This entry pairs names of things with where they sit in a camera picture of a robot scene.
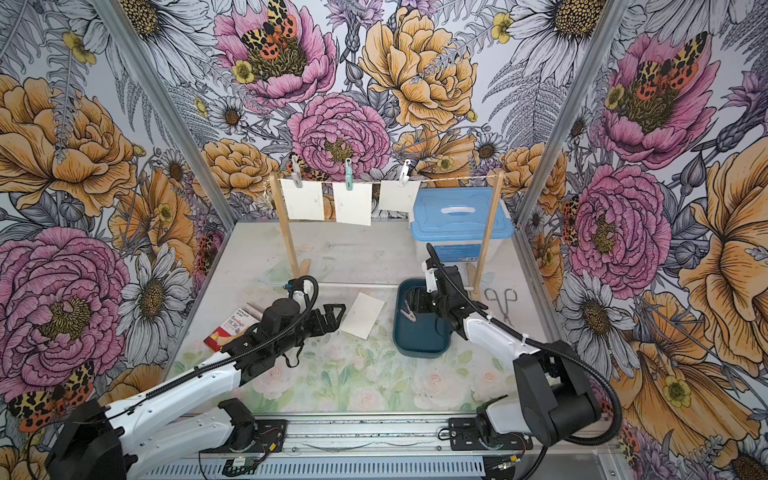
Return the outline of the pink clothespin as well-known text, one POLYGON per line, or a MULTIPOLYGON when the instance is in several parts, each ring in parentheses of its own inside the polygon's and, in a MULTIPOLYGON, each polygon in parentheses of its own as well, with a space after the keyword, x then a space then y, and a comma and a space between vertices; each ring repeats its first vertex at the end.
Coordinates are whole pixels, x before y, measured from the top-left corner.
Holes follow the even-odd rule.
POLYGON ((408 319, 410 322, 412 322, 412 323, 415 323, 415 322, 417 322, 417 321, 418 321, 418 318, 417 318, 417 316, 416 316, 416 315, 415 315, 415 313, 412 311, 412 309, 411 309, 411 307, 410 307, 410 305, 409 305, 409 303, 408 303, 408 301, 407 301, 407 300, 405 300, 405 301, 403 302, 402 308, 400 309, 400 313, 401 313, 401 314, 402 314, 402 315, 403 315, 405 318, 407 318, 407 319, 408 319))

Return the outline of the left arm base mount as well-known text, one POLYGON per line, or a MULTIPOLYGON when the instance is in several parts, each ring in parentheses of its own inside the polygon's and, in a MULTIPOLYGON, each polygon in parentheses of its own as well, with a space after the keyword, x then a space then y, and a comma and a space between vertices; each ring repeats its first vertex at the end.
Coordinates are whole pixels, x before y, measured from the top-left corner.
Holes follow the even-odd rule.
POLYGON ((256 419, 239 424, 225 443, 203 450, 204 454, 266 454, 281 452, 288 422, 282 419, 256 419))

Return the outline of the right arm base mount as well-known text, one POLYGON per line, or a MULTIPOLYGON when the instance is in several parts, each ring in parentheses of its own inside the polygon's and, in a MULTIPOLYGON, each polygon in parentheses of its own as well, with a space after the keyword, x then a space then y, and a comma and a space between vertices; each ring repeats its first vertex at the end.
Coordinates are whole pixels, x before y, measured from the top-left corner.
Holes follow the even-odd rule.
POLYGON ((497 433, 487 420, 480 417, 453 417, 447 421, 447 430, 441 433, 452 451, 517 451, 524 453, 533 448, 532 438, 524 433, 497 433))

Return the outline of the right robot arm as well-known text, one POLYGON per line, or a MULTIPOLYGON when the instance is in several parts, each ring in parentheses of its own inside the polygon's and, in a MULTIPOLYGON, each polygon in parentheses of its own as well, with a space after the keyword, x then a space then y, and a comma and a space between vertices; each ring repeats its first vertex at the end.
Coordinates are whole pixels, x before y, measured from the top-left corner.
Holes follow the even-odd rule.
POLYGON ((494 318, 470 299, 457 267, 427 260, 422 269, 429 305, 437 317, 447 321, 461 338, 484 348, 514 371, 516 395, 493 400, 480 409, 479 417, 488 433, 527 432, 546 447, 561 441, 597 446, 618 435, 618 414, 600 435, 577 434, 602 418, 594 382, 606 390, 613 404, 618 403, 618 397, 607 379, 579 358, 570 345, 537 341, 494 318))

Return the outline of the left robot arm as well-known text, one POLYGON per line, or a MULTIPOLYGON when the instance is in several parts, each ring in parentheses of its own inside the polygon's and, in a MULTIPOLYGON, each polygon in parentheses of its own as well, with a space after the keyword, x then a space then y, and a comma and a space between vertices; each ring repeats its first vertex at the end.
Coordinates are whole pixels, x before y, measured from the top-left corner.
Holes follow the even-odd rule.
POLYGON ((187 455, 253 447, 257 422, 240 400, 225 399, 194 417, 188 412, 258 378, 307 339, 337 331, 345 311, 343 304, 311 309, 278 299, 260 322, 187 372, 107 405, 86 402, 65 421, 47 473, 53 479, 138 479, 187 455))

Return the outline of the teal clothespin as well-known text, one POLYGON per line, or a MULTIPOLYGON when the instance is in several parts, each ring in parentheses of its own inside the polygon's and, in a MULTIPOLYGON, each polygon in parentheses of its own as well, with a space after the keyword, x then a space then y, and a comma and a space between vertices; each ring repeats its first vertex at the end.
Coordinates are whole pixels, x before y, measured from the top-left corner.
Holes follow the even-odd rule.
POLYGON ((344 168, 345 168, 345 188, 347 191, 352 191, 354 189, 354 169, 352 167, 352 161, 350 158, 347 158, 344 161, 344 168))

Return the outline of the white postcard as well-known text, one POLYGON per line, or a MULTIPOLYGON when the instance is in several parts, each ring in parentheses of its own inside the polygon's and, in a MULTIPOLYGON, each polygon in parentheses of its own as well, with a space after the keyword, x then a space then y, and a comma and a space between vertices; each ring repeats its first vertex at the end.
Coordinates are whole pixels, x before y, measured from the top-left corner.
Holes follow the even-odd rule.
POLYGON ((345 314, 340 330, 343 333, 366 340, 381 314, 385 302, 360 292, 345 314))
POLYGON ((379 208, 387 211, 410 212, 415 204, 420 186, 420 181, 401 183, 395 180, 382 180, 379 192, 379 208))
POLYGON ((338 223, 370 226, 372 185, 352 183, 349 190, 344 183, 333 183, 335 218, 338 223))
POLYGON ((323 221, 325 219, 322 183, 281 179, 281 189, 290 220, 323 221))

